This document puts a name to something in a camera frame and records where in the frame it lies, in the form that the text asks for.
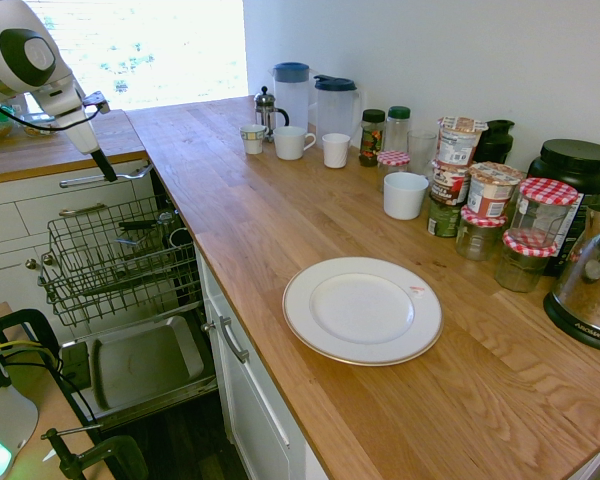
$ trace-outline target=white wall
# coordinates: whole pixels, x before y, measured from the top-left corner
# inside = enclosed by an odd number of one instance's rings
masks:
[[[367,107],[516,123],[507,163],[545,140],[600,143],[600,0],[244,0],[249,93],[302,62],[353,79]]]

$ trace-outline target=dark floor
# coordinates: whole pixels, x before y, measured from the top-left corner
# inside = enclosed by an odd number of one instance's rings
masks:
[[[114,435],[136,440],[149,480],[247,480],[227,440],[217,391],[104,434]]]

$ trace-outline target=dishwasher rack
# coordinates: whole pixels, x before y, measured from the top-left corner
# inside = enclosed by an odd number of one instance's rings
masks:
[[[38,284],[65,326],[131,307],[166,317],[202,304],[193,240],[166,196],[62,217],[48,230]]]

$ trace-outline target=white plate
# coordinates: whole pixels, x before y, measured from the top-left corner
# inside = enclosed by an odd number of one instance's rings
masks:
[[[301,271],[282,299],[307,346],[356,365],[394,365],[428,350],[442,331],[440,302],[406,268],[365,257],[334,258]]]

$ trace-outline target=open dishwasher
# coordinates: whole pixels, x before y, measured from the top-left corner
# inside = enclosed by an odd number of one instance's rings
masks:
[[[53,261],[39,284],[62,325],[88,327],[60,350],[87,418],[111,428],[217,388],[193,240],[168,197],[60,218],[48,230],[43,259]]]

